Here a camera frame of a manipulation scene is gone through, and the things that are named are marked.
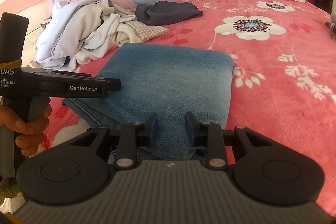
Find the finger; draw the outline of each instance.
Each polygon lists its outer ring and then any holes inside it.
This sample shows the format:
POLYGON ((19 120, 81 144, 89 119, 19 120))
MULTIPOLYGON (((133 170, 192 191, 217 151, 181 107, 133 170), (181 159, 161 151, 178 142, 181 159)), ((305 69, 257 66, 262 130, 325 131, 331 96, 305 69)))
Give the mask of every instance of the finger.
POLYGON ((28 122, 27 129, 22 133, 24 135, 39 135, 43 133, 49 125, 49 120, 40 118, 36 121, 28 122))
POLYGON ((49 118, 50 115, 51 115, 51 105, 48 105, 43 111, 43 117, 47 119, 49 118))
POLYGON ((8 106, 0 105, 0 126, 5 126, 10 130, 22 133, 27 125, 8 106))
POLYGON ((31 148, 39 146, 44 141, 44 134, 39 135, 19 135, 15 139, 15 143, 19 148, 31 148))
POLYGON ((34 156, 36 155, 37 151, 39 150, 38 146, 30 147, 30 148, 22 148, 21 154, 23 156, 34 156))

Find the bed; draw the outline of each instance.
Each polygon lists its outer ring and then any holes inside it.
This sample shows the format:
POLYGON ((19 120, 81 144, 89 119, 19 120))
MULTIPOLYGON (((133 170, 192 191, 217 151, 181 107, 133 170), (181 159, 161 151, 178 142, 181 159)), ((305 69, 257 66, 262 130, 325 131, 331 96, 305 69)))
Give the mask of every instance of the bed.
MULTIPOLYGON (((147 43, 230 54, 235 65, 227 129, 247 126, 316 160, 325 172, 318 204, 336 214, 336 55, 330 15, 305 0, 192 0, 204 15, 167 26, 147 43)), ((76 72, 96 75, 116 50, 76 72)), ((52 98, 40 151, 89 127, 52 98)))

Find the circular pad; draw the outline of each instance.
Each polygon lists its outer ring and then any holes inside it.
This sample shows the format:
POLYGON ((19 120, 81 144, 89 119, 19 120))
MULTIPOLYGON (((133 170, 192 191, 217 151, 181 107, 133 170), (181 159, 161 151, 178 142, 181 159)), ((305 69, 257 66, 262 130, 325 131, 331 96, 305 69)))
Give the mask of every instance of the circular pad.
POLYGON ((271 160, 261 170, 265 177, 278 182, 291 182, 301 174, 300 167, 286 160, 271 160))
POLYGON ((43 165, 41 174, 46 180, 65 182, 75 178, 81 168, 72 160, 54 160, 43 165))
POLYGON ((60 206, 96 195, 109 178, 107 164, 80 146, 47 150, 24 162, 17 172, 17 182, 25 198, 60 206))
POLYGON ((248 196, 280 206, 315 201, 324 184, 323 170, 315 161, 273 146, 247 152, 236 163, 232 175, 248 196))

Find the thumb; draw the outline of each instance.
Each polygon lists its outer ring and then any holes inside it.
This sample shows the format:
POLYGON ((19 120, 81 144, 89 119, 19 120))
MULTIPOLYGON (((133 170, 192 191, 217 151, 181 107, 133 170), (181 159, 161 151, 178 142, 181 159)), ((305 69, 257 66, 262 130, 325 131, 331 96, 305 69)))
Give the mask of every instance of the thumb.
POLYGON ((4 105, 0 105, 0 126, 5 126, 18 133, 24 132, 27 128, 27 125, 19 116, 11 108, 4 105))

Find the ribbed gray panel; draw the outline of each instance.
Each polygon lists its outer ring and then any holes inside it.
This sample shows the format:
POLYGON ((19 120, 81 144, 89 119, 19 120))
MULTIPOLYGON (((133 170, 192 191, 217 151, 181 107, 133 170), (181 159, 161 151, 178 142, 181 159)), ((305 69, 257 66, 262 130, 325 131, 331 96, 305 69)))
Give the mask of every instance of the ribbed gray panel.
POLYGON ((16 214, 25 224, 325 224, 316 204, 278 208, 240 193, 224 172, 199 161, 143 161, 118 172, 97 196, 67 207, 28 202, 16 214))

